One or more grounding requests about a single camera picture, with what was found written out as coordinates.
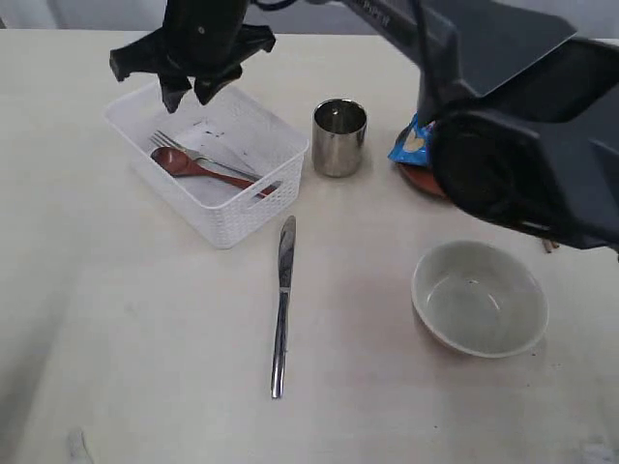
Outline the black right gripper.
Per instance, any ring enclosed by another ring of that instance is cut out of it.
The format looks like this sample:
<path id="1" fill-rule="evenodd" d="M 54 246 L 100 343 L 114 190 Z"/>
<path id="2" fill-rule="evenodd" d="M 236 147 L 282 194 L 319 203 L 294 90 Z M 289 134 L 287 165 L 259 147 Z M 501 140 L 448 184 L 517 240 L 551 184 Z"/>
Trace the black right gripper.
<path id="1" fill-rule="evenodd" d="M 156 75 L 169 114 L 190 90 L 201 104 L 208 104 L 241 77 L 245 60 L 260 50 L 270 52 L 275 45 L 270 27 L 243 22 L 249 4 L 169 1 L 162 26 L 111 50 L 110 68 L 120 82 L 133 73 Z"/>

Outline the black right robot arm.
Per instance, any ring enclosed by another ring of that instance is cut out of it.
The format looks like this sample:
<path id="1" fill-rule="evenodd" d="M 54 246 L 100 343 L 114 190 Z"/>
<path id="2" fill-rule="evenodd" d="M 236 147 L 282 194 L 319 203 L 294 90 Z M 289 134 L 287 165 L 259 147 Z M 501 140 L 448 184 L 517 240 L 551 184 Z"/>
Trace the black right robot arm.
<path id="1" fill-rule="evenodd" d="M 420 70 L 418 120 L 448 198 L 578 249 L 618 247 L 618 47 L 496 1 L 350 1 Z"/>

